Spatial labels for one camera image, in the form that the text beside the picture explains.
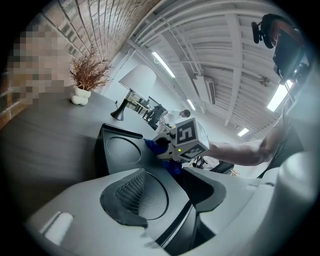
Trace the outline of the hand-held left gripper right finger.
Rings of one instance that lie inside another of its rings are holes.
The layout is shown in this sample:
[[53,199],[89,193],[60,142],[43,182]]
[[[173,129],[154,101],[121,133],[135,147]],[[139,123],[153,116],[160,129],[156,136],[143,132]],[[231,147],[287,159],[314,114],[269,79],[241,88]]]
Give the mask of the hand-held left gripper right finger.
[[221,233],[251,237],[257,224],[241,214],[261,181],[196,168],[183,169],[183,189],[196,211],[196,229],[203,237]]

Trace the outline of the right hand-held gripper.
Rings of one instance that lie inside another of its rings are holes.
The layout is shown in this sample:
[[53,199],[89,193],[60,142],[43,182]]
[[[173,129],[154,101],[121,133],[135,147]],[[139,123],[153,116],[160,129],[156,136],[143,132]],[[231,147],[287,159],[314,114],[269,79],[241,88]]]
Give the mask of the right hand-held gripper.
[[179,122],[176,133],[164,131],[152,141],[152,152],[160,160],[191,161],[210,148],[207,133],[195,117]]

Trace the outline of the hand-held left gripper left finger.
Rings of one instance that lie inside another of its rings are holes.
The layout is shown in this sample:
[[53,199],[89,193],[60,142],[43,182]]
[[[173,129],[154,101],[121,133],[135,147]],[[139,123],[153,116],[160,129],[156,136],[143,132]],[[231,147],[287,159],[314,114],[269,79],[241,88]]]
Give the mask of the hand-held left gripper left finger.
[[135,213],[145,170],[127,170],[75,184],[26,221],[56,256],[163,256],[148,222]]

